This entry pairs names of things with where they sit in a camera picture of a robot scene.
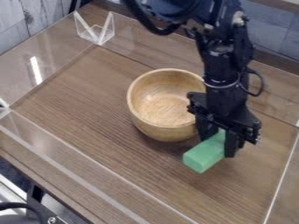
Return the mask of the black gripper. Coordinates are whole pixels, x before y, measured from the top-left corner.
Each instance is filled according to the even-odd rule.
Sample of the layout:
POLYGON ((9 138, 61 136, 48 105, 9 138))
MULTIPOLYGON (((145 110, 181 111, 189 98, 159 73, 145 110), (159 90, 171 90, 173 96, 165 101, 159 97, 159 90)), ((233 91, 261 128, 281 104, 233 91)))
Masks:
POLYGON ((208 140, 219 130, 225 132, 224 157, 233 158, 244 143, 257 143, 261 122, 247 106, 248 96, 260 96, 248 91, 248 83, 241 81, 231 87, 207 87, 205 92, 189 92, 188 112, 195 116, 200 140, 208 140))

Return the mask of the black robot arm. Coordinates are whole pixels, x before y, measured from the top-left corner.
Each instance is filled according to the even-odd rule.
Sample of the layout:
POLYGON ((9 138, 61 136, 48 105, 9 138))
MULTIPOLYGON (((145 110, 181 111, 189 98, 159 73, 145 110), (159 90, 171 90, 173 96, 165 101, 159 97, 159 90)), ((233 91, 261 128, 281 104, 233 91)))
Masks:
POLYGON ((203 93, 189 92, 188 112, 193 114, 203 141, 224 130, 224 156, 232 158, 245 143, 260 138, 261 122, 248 110, 248 67, 255 47, 248 36, 248 17, 239 0, 122 0, 143 25, 159 36, 179 29, 195 40, 204 65, 203 93))

